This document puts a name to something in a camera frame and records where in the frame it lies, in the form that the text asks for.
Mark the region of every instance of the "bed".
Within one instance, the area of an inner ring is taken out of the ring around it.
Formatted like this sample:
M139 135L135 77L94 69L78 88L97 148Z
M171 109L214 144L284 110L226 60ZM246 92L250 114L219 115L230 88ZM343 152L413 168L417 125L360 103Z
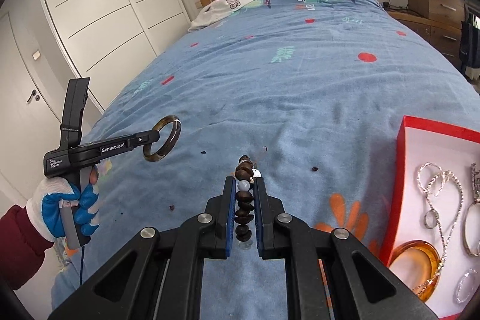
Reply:
M259 169L286 211L318 229L347 227L378 253L402 117L480 130L479 107L462 75L376 0L256 0L181 38L84 137L149 129L169 114L182 120L161 162L138 148L100 164L101 224L84 275L143 227L174 228L202 212L238 158L259 157L263 146ZM78 287L79 253L64 257L54 307ZM287 316L284 265L260 260L254 246L205 261L202 293L203 319Z

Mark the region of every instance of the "blue and white glove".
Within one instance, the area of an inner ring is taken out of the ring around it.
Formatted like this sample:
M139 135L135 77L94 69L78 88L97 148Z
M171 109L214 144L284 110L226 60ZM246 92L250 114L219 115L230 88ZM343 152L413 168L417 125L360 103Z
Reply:
M55 241L55 238L65 236L62 219L60 217L59 201L73 201L78 199L80 208L73 217L80 224L82 234L90 236L98 228L98 171L94 167L90 174L90 183L83 193L64 178L45 178L35 190L33 197L27 201L27 215L32 225L45 240Z

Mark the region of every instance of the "maroon sleeve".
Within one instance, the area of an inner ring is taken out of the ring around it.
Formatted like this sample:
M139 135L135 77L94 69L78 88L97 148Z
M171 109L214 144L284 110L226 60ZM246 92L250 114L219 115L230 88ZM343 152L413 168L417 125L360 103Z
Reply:
M52 246L34 228L26 208L14 205L0 218L0 274L13 290L35 275Z

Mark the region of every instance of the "silver bolt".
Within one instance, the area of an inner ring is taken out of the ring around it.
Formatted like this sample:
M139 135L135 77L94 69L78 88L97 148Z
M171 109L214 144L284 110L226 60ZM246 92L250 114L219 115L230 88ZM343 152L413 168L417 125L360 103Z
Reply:
M289 223L293 220L293 217L288 213L280 213L277 216L277 220L281 223Z
M143 228L142 231L140 232L140 236L143 237L144 239L150 239L155 236L155 229L153 228Z
M349 237L349 232L345 228L335 229L333 234L337 239L342 239L342 240L345 240L346 238Z
M210 221L213 220L213 217L212 217L211 214L202 213L202 214L198 215L197 220L198 220L199 223L207 224L207 223L209 223Z

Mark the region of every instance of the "black bag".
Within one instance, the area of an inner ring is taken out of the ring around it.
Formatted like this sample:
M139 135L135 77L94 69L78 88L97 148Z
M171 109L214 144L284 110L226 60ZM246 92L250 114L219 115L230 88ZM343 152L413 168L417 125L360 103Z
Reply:
M478 52L480 31L473 26L471 20L472 18L469 18L468 22L462 22L462 41L460 41L458 56L463 65L480 68L480 52Z

